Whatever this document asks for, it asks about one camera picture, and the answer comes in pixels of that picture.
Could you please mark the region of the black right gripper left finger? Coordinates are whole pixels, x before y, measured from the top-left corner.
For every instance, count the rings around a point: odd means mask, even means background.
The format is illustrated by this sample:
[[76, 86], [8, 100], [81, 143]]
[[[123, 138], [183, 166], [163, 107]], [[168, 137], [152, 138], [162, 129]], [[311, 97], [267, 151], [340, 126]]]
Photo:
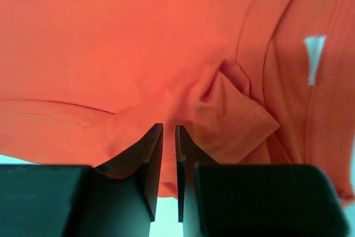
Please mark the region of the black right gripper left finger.
[[148, 236], [163, 126], [97, 166], [1, 165], [2, 236]]

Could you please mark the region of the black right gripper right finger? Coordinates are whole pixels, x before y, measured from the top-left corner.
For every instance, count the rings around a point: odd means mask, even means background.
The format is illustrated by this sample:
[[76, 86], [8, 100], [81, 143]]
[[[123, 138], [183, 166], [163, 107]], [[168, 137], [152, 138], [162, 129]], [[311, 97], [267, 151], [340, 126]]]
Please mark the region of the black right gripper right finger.
[[311, 165], [220, 164], [175, 129], [185, 236], [349, 236], [336, 192]]

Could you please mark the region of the orange t shirt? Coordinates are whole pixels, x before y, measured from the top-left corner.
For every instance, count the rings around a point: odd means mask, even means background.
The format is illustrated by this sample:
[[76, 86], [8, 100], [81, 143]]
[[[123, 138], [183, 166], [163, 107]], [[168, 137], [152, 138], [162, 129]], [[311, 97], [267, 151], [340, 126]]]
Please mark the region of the orange t shirt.
[[219, 163], [311, 164], [354, 201], [354, 0], [1, 0], [1, 154], [99, 165], [164, 125]]

